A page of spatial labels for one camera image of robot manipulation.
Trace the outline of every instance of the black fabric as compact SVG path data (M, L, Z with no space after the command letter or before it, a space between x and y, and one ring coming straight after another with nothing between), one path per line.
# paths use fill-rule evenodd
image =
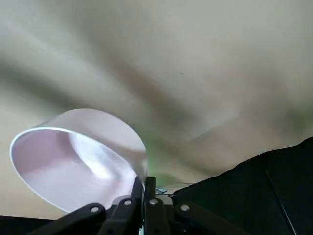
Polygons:
M298 235L313 234L313 138L261 158Z
M313 138L176 192L253 235L313 234Z
M253 235L290 235L258 158L177 192Z
M10 216L0 216L1 235L24 235L50 222L47 219L31 219Z

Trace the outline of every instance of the metal bolt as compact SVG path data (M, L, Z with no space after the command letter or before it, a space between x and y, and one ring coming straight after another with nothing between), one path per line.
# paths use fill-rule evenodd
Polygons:
M124 204L125 204L126 206L130 205L131 203L132 203L131 200L126 200L126 201L124 202Z
M92 208L90 209L90 211L91 211L92 213L95 213L95 212L97 212L98 210L99 210L98 207L92 207Z
M183 204L183 205L180 206L180 209L182 211L186 212L186 211L190 210L190 207L188 205Z
M154 199L151 199L151 200L149 201L149 203L150 203L151 205L155 205L155 204L158 203L158 201L154 198Z

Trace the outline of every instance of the screw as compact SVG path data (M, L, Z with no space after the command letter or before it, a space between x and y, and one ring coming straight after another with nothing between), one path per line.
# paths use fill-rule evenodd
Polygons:
M131 203L132 203L131 200L126 200L126 201L124 202L124 205L128 206L128 205L130 205Z
M188 205L183 204L183 205L180 206L180 209L182 211L186 212L186 211L190 210L190 207Z
M155 204L158 203L158 201L155 198L151 199L149 202L150 202L151 205L155 205Z
M95 213L95 212L97 212L98 210L99 210L98 207L92 207L92 208L90 209L90 211L91 211L92 213Z

